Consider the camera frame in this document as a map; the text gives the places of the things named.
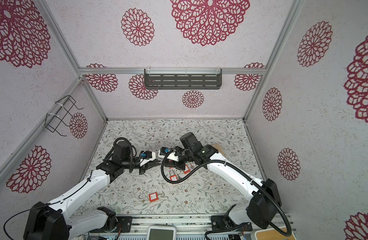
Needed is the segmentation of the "small black padlock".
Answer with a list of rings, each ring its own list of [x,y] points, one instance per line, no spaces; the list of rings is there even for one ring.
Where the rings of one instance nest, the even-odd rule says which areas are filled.
[[[173,167],[172,161],[165,162],[164,167],[172,168]]]

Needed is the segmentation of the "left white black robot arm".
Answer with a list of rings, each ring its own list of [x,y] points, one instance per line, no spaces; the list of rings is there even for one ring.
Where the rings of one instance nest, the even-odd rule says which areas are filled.
[[[125,170],[146,170],[158,166],[157,154],[151,151],[135,154],[126,138],[117,138],[104,160],[89,176],[48,203],[38,202],[29,211],[23,238],[25,240],[70,240],[92,230],[114,232],[119,227],[116,212],[107,207],[74,217],[73,213],[98,190],[108,186]]]

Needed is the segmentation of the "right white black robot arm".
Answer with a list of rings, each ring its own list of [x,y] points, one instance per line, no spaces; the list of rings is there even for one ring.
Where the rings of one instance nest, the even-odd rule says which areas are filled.
[[[217,230],[231,231],[248,224],[255,224],[261,229],[272,227],[277,230],[279,228],[272,220],[276,214],[280,214],[286,226],[284,233],[291,231],[281,209],[281,199],[274,181],[263,181],[246,173],[231,163],[216,147],[203,145],[192,132],[181,136],[180,140],[182,147],[160,149],[159,156],[163,158],[161,168],[184,170],[189,162],[194,162],[197,166],[180,180],[164,177],[167,182],[182,183],[196,171],[205,168],[222,177],[246,198],[245,203],[234,204],[222,218],[216,219]]]

